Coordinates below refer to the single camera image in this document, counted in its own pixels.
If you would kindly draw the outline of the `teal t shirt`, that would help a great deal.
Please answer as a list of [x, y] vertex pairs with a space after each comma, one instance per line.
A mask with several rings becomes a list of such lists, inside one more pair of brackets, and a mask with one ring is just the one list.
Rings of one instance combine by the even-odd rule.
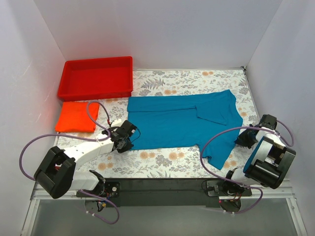
[[133, 149], [198, 146], [202, 157], [222, 169], [235, 147], [243, 119], [231, 91], [183, 96], [130, 97], [128, 120], [140, 137]]

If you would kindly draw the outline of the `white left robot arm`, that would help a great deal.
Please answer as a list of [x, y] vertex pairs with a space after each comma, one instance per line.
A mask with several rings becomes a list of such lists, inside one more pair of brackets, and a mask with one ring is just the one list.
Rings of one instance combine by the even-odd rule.
[[106, 193], [106, 180], [101, 174], [94, 170], [77, 170], [100, 155], [131, 150], [133, 144], [130, 138], [138, 128], [128, 120], [118, 119], [114, 124], [114, 127], [102, 131], [95, 139], [64, 149], [58, 146], [50, 148], [34, 174], [35, 181], [53, 199], [62, 197], [69, 190], [83, 190], [83, 196], [112, 195]]

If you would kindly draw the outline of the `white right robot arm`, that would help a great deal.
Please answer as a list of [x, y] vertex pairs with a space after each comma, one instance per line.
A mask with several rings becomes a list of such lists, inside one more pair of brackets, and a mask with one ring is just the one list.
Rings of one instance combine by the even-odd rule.
[[237, 145], [254, 149], [243, 169], [235, 168], [226, 175], [228, 180], [223, 182], [222, 188], [227, 195], [242, 192], [246, 186], [261, 185], [276, 189], [281, 185], [296, 151], [291, 148], [292, 145], [281, 140], [276, 130], [279, 122], [272, 115], [263, 115], [257, 125], [251, 125], [238, 136]]

